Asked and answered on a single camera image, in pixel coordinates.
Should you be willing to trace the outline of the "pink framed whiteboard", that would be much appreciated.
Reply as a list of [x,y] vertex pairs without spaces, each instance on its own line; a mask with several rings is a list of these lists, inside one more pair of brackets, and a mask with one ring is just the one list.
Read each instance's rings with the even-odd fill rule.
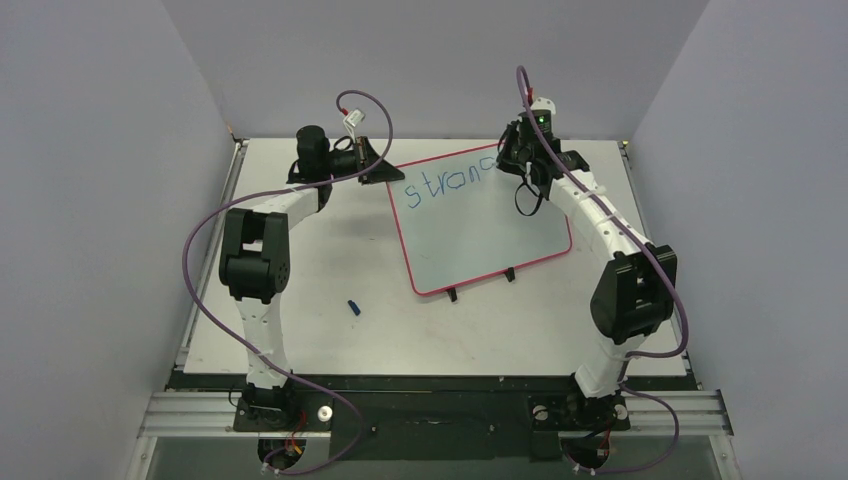
[[387,185],[412,290],[420,296],[515,272],[572,249],[568,217],[496,167],[494,145],[406,162]]

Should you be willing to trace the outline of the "blue marker cap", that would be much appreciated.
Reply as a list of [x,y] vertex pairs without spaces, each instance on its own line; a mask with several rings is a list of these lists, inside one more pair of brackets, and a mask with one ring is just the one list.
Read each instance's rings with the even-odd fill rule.
[[361,314],[359,306],[353,300],[348,300],[347,304],[355,316],[359,316]]

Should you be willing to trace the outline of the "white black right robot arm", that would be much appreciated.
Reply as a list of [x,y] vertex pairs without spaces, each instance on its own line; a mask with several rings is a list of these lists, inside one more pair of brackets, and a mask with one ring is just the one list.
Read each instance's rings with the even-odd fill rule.
[[537,204],[561,210],[602,267],[589,301],[594,343],[564,400],[549,409],[575,429],[594,430],[624,416],[620,383],[636,351],[673,313],[668,288],[677,258],[670,247],[651,244],[609,203],[585,159],[562,150],[551,120],[549,110],[519,114],[502,134],[496,166],[520,177]]

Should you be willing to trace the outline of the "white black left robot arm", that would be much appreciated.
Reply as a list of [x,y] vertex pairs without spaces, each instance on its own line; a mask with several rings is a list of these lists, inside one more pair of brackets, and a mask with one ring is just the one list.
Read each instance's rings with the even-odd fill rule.
[[364,136],[331,143],[323,128],[308,125],[296,141],[297,159],[287,180],[296,191],[275,194],[252,208],[230,209],[219,260],[219,279],[234,300],[247,344],[242,408],[249,419],[275,430],[301,419],[277,317],[291,274],[290,231],[327,205],[335,179],[352,177],[368,185],[405,177]]

